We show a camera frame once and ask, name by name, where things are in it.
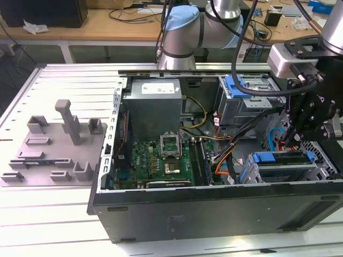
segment motherboard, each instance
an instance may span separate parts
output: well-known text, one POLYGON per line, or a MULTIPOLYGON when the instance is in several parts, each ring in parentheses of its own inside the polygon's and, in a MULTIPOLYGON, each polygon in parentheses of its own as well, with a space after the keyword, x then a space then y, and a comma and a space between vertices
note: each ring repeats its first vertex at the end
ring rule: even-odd
POLYGON ((163 140, 162 144, 161 140, 137 141, 133 143, 129 170, 117 170, 115 188, 209 185, 211 156, 214 148, 210 140, 163 140))

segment gray power supply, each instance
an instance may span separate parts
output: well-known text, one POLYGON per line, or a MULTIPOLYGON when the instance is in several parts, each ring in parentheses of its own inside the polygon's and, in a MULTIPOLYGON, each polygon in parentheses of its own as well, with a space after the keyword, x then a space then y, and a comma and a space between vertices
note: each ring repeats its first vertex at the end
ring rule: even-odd
POLYGON ((166 132, 178 133, 182 94, 178 79, 132 82, 123 101, 130 111, 134 141, 159 140, 166 132))

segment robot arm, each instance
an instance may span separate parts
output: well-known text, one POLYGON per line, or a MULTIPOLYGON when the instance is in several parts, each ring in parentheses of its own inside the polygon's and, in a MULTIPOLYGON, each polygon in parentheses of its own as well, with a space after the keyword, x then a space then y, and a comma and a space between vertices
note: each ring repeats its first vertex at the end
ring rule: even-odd
POLYGON ((273 45, 268 64, 279 78, 288 79, 287 89, 317 84, 313 92, 287 98, 289 127, 282 136, 286 146, 299 141, 342 137, 343 109, 343 1, 338 0, 321 37, 273 45))
MULTIPOLYGON (((220 17, 234 30, 240 31, 243 18, 238 0, 214 0, 220 17)), ((225 48, 233 44, 235 35, 215 17, 210 4, 205 13, 195 6, 177 6, 167 20, 159 70, 195 69, 193 51, 196 47, 225 48)))

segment floor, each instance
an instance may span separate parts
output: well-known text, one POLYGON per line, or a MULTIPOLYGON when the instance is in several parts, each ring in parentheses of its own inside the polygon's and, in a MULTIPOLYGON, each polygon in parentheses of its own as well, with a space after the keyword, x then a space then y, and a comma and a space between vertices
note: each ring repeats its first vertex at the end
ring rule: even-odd
MULTIPOLYGON (((16 47, 16 55, 12 58, 3 55, 0 58, 0 116, 11 103, 16 93, 25 83, 30 71, 35 68, 22 50, 16 47)), ((27 46, 25 50, 37 63, 64 63, 60 48, 57 46, 27 46)), ((153 63, 154 48, 145 47, 110 47, 111 59, 105 58, 103 47, 73 46, 72 52, 77 63, 153 63)), ((250 51, 245 62, 266 62, 268 50, 260 51, 257 54, 250 51)), ((196 56, 201 56, 203 51, 195 52, 196 56)), ((207 62, 230 63, 233 57, 233 49, 209 49, 207 62)))

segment table leg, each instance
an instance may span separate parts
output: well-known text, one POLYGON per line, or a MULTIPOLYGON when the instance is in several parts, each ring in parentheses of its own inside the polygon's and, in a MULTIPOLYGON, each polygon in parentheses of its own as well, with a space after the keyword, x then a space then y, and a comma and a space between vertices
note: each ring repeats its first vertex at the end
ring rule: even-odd
POLYGON ((9 44, 0 44, 1 49, 3 49, 9 56, 14 56, 16 53, 13 51, 13 48, 9 44))
POLYGON ((111 58, 111 52, 109 50, 109 46, 104 46, 103 49, 105 50, 105 58, 110 59, 111 58))
POLYGON ((249 43, 242 43, 241 48, 240 48, 240 52, 238 53, 238 57, 237 57, 238 63, 243 63, 245 53, 246 53, 247 49, 249 48, 249 45, 250 45, 249 43))
POLYGON ((59 45, 61 48, 65 63, 75 63, 75 59, 73 57, 72 52, 70 51, 70 46, 68 43, 61 43, 59 45))

